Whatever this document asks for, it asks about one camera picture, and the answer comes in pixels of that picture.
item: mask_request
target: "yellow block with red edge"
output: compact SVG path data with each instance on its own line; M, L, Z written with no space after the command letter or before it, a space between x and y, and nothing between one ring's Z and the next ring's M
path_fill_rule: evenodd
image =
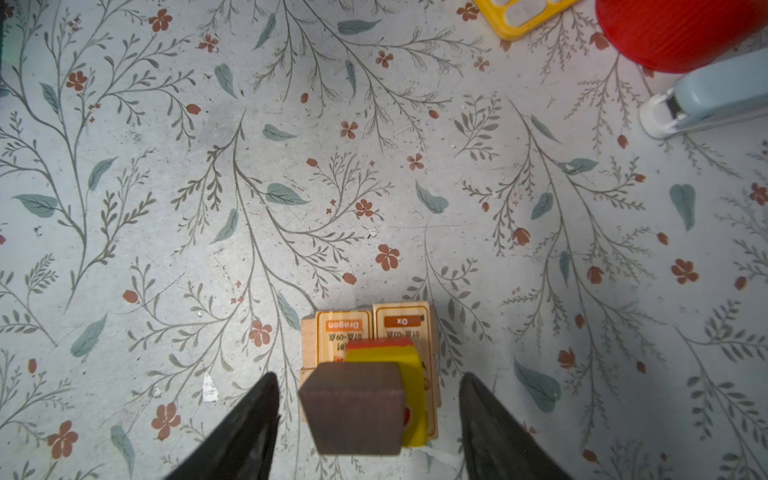
M427 408L422 359L410 339L353 340L346 347L345 362L396 362L406 388L405 430L402 446L427 444Z

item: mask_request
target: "floral tablecloth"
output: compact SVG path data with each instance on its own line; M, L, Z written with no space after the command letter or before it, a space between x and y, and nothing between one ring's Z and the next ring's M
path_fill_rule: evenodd
M266 371L272 478L465 476L465 372L574 478L768 478L768 121L649 138L590 0L2 8L3 478L162 478ZM400 299L439 439L318 456L299 318Z

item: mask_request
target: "dark brown cube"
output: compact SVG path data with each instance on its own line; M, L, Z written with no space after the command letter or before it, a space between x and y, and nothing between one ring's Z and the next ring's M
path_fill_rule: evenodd
M322 455L397 455L406 389L397 363L320 363L299 398Z

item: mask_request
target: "yellow plastic object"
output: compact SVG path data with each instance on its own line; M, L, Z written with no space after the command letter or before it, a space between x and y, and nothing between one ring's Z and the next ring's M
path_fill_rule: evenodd
M570 7L578 0L561 0L553 2L552 0L511 0L505 5L499 5L492 0L475 0L480 11L496 35L502 40L517 40L527 34L534 28ZM510 18L529 18L521 25L511 25Z
M422 375L422 359L413 345L380 346L350 349L345 362L396 362L402 384L406 388L406 411L402 446L423 447L427 444L427 408Z

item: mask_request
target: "teal leaf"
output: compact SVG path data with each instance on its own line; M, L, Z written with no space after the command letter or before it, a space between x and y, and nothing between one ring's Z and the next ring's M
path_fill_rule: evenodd
M568 162L571 166L569 170L563 170L568 175L583 174L595 168L598 163L588 158L574 158Z
M229 237L232 237L232 234L235 233L235 229L237 228L237 208L233 208L230 210L230 216L227 217L227 222L224 224L223 227L221 227L221 230L219 230L219 234L216 235L216 238L214 238L214 241L211 243L220 242L221 240L226 240Z
M536 220L537 218L541 217L542 215L546 214L548 211L552 210L552 205L554 204L554 197L549 192L544 192L541 194L541 196L538 198L538 202L536 202L536 205L533 207L533 213L531 213L531 220Z
M337 23L336 27L339 28L339 33L341 35L356 35L370 30L380 21L381 20L376 20L375 22L366 22L365 20L344 20Z
M105 313L104 318L86 327L85 331L72 343L72 347L69 349L72 355L79 358L89 354L94 345L96 345L96 342L98 342L98 337L104 330L106 322L107 314Z
M349 80L349 84L352 85L352 96L354 97L357 93L357 76L355 75L355 64L349 60L346 60L344 61L344 65L346 66L346 77Z
M434 214L441 214L448 206L448 201L443 197L435 197L416 181L416 195L425 207Z
M112 445L115 446L118 451L123 454L125 463L128 465L128 476L134 476L134 460L136 454L134 453L134 446L131 444L131 440L128 438L128 434L125 433L123 427L119 425L113 426L110 430L112 436Z
M689 184L675 184L670 189L670 197L672 198L672 203L675 208L677 208L677 212L683 218L685 231L690 231L690 229L694 228L694 223L696 221L694 216L696 191Z
M288 325L291 325L294 330L301 330L299 314L296 313L296 311L293 309L290 303L288 303L288 300L286 300L286 297L284 297L282 293L277 294L277 306L280 308L280 311L283 312L283 316L286 317Z
M53 112L57 114L58 99L56 98L56 90L54 90L53 87L49 84L41 83L40 86L43 88L43 98L48 102L49 105L51 105Z
M554 410L554 404L560 399L560 383L549 375L527 369L515 360L515 376L523 384L536 406L544 413Z
M266 124L261 131L264 137L269 138L272 141L286 141L289 138L294 138L296 135L289 134L288 132L278 130L274 125Z
M261 31L261 35L259 35L259 41L256 42L256 46L253 47L253 50L256 50L261 45L264 45L264 42L270 39L270 35L272 34L272 30L275 29L275 25L277 25L277 22L275 22L275 14L271 14L270 17L266 20L264 30Z
M53 197L37 194L16 195L18 201L22 202L24 208L37 215L40 218L53 217L53 213L58 207L58 201Z
M563 274L565 286L568 286L568 274L571 272L571 252L563 250L560 252L560 273Z
M293 188L283 184L270 184L266 188L266 199L273 204L280 205L304 205L309 202L299 197Z
M552 134L552 132L550 132L550 131L549 131L549 129L547 128L547 126L546 126L546 125L544 125L544 124L542 124L542 123L541 123L541 122L538 120L538 118L536 118L534 115L531 115L531 121L533 122L533 126L534 126L534 127L536 127L536 130L538 130L538 131L540 131L542 134L544 134L544 136L545 136L545 137L547 137L547 138L549 138L549 139L551 139L551 140L554 140L554 141L556 141L556 142L560 143L560 141L559 141L557 138L555 138L555 137L554 137L554 135Z
M214 68L214 74L216 75L216 79L219 81L219 85L221 85L224 91L237 98L232 83L232 71L230 70L229 66L225 63L218 65L216 68Z
M88 188L92 192L96 191L96 185L98 184L99 179L101 179L101 175L109 170L109 167L112 166L112 162L115 160L117 160L117 157L110 158L109 160L102 160L96 164L93 170L91 170L91 175L88 177Z

